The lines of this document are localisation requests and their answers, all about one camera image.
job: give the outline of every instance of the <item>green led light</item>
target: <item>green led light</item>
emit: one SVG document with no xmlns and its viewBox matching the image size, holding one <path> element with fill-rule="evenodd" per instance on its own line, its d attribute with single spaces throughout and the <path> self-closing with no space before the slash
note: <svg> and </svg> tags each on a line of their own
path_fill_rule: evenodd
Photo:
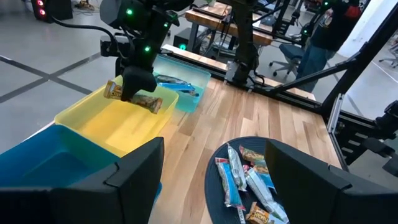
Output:
<svg viewBox="0 0 398 224">
<path fill-rule="evenodd" d="M 187 49 L 187 46 L 185 44 L 180 44 L 179 47 L 180 47 L 181 50 L 186 50 Z"/>
<path fill-rule="evenodd" d="M 132 13 L 133 13 L 132 9 L 127 9 L 126 10 L 126 14 L 127 15 L 132 16 Z"/>
</svg>

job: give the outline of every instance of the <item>metal table leg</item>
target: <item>metal table leg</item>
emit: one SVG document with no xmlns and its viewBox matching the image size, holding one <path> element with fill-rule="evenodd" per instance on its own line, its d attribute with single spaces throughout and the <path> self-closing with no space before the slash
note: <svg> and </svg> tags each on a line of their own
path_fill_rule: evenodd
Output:
<svg viewBox="0 0 398 224">
<path fill-rule="evenodd" d="M 187 51 L 189 52 L 193 52 L 193 46 L 195 46 L 195 41 L 198 35 L 198 28 L 199 28 L 198 24 L 192 23 L 191 34 L 189 35 L 189 41 L 187 47 Z"/>
</svg>

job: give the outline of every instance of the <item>wooden table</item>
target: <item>wooden table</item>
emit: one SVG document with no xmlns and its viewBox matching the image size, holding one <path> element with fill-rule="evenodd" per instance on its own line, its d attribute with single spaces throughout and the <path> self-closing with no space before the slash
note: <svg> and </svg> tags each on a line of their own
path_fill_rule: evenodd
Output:
<svg viewBox="0 0 398 224">
<path fill-rule="evenodd" d="M 277 139 L 341 167 L 320 115 L 215 79 L 196 112 L 175 110 L 160 136 L 165 138 L 163 190 L 149 223 L 211 223 L 204 194 L 206 167 L 214 151 L 233 138 Z"/>
<path fill-rule="evenodd" d="M 216 2 L 214 7 L 204 7 L 203 10 L 212 12 L 214 14 L 224 16 L 227 15 L 227 13 L 232 9 L 231 6 L 227 6 L 223 3 Z M 259 18 L 260 15 L 258 14 L 253 14 L 253 19 Z M 203 13 L 200 12 L 195 12 L 194 10 L 188 10 L 185 13 L 185 18 L 187 21 L 192 22 L 192 28 L 191 28 L 191 37 L 190 37 L 190 42 L 194 42 L 194 38 L 197 36 L 197 29 L 198 25 L 208 27 L 210 29 L 216 29 L 218 31 L 223 30 L 223 26 L 221 24 L 221 21 L 215 17 L 212 16 L 207 16 Z M 264 24 L 260 24 L 259 28 L 272 31 L 272 27 L 266 26 Z M 228 34 L 233 35 L 235 37 L 238 36 L 238 28 L 236 27 L 235 24 L 231 24 L 229 29 L 228 29 Z M 258 31 L 253 31 L 253 41 L 255 44 L 259 45 L 269 45 L 272 43 L 272 36 L 263 34 Z"/>
</svg>

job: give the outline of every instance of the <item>gray floor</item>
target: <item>gray floor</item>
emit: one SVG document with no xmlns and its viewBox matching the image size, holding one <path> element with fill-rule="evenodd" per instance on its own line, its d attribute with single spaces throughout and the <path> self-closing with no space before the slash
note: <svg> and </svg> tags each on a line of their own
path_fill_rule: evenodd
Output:
<svg viewBox="0 0 398 224">
<path fill-rule="evenodd" d="M 13 10 L 5 13 L 2 7 Z M 22 12 L 23 8 L 19 1 L 0 2 L 0 153 L 23 141 L 53 120 L 61 110 L 114 77 L 115 58 L 98 55 L 102 33 L 39 22 L 31 13 Z M 300 21 L 304 23 L 309 19 L 310 15 L 304 14 Z M 99 14 L 75 14 L 68 22 L 108 29 Z M 180 18 L 180 23 L 180 27 L 171 28 L 173 35 L 190 26 L 184 18 Z M 299 30 L 291 27 L 288 33 L 298 33 Z M 173 37 L 165 42 L 172 44 L 172 40 Z M 285 76 L 280 72 L 273 77 L 277 65 L 268 67 L 272 60 L 285 61 L 277 46 L 274 42 L 263 49 L 259 73 L 279 82 L 290 82 L 295 79 L 293 75 Z M 398 68 L 394 70 L 386 63 L 379 63 L 379 58 L 383 57 L 390 57 L 386 49 L 379 52 L 375 62 L 351 87 L 343 104 L 344 110 L 374 119 L 397 99 Z M 329 63 L 333 66 L 343 60 L 344 57 L 336 55 Z M 342 74 L 319 80 L 313 92 L 318 101 L 325 99 Z M 397 142 L 391 144 L 398 149 Z M 383 158 L 367 152 L 350 169 L 362 177 L 380 180 L 384 185 L 398 189 L 398 179 L 381 170 L 384 163 Z"/>
</svg>

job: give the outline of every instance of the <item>blue snack bar wrapper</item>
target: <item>blue snack bar wrapper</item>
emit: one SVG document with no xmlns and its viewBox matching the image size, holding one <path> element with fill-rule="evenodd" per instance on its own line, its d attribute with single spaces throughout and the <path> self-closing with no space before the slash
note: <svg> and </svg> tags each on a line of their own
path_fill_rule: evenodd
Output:
<svg viewBox="0 0 398 224">
<path fill-rule="evenodd" d="M 225 205 L 227 207 L 235 207 L 246 211 L 245 207 L 242 204 L 241 197 L 239 196 L 238 188 L 234 182 L 229 160 L 224 158 L 216 158 L 215 162 L 218 168 L 218 172 L 220 173 L 220 177 L 223 181 L 223 188 L 225 192 Z"/>
</svg>

